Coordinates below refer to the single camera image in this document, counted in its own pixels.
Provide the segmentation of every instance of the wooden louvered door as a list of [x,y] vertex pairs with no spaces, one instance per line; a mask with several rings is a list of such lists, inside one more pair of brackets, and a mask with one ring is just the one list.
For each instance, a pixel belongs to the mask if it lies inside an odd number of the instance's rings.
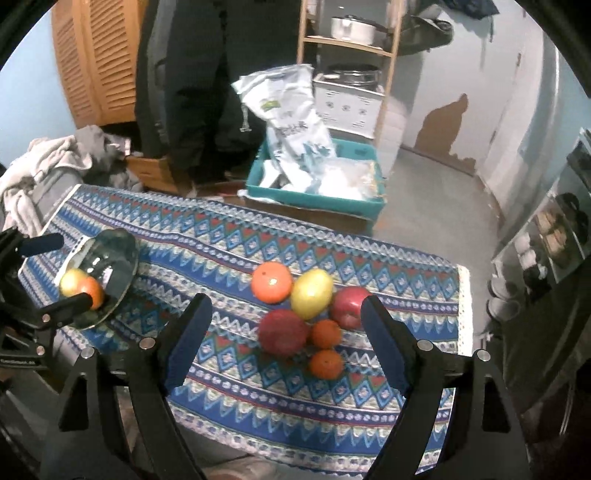
[[54,47],[77,127],[135,120],[142,10],[142,0],[59,0],[54,7]]
[[78,28],[74,27],[73,1],[77,0],[59,0],[51,12],[51,23],[61,84],[74,123],[80,128],[99,123],[100,107],[92,88],[90,73],[80,62],[85,59],[86,52],[82,39],[76,36]]

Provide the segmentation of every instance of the white box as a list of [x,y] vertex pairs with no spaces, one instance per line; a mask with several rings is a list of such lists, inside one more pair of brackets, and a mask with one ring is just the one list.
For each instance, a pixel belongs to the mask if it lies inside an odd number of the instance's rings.
[[333,130],[374,138],[375,126],[384,89],[377,92],[340,85],[323,80],[320,73],[314,79],[316,111],[326,126]]

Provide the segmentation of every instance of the white pot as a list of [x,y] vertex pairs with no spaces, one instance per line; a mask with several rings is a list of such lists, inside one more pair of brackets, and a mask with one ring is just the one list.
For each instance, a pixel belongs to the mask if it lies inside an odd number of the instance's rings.
[[351,18],[333,17],[330,35],[337,40],[371,45],[374,43],[375,31],[374,25]]

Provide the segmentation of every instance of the tablecloth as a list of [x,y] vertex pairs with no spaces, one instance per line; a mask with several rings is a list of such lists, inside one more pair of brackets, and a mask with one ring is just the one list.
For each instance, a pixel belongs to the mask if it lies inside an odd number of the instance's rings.
[[[328,271],[337,286],[362,285],[417,338],[448,352],[472,353],[468,271],[435,255],[337,233],[289,218],[206,199],[182,199],[81,185],[46,232],[64,247],[27,259],[19,278],[34,301],[58,298],[53,279],[82,235],[123,227],[140,248],[137,276],[106,323],[60,336],[78,353],[102,352],[155,336],[198,292],[212,299],[209,332],[182,387],[169,402],[178,422],[244,452],[327,473],[363,475],[396,422],[404,399],[390,388],[367,337],[345,332],[336,348],[346,361],[336,381],[306,368],[310,351],[289,361],[262,353],[256,327],[271,308],[249,287],[264,261],[281,261],[295,277]],[[288,307],[288,301],[277,307]],[[433,466],[453,407],[444,390],[420,470]]]

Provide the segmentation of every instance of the metal bolt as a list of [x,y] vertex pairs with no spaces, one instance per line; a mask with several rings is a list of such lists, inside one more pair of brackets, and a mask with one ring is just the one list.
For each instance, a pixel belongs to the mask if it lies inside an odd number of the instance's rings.
[[488,362],[491,359],[491,355],[486,350],[478,350],[477,356],[483,362]]
[[429,340],[419,340],[417,342],[417,347],[419,347],[424,352],[433,350],[433,344]]
[[139,347],[142,350],[150,350],[154,345],[156,345],[156,340],[152,337],[142,338],[139,342]]
[[91,346],[86,347],[84,350],[80,352],[80,356],[86,360],[92,357],[95,354],[95,349]]

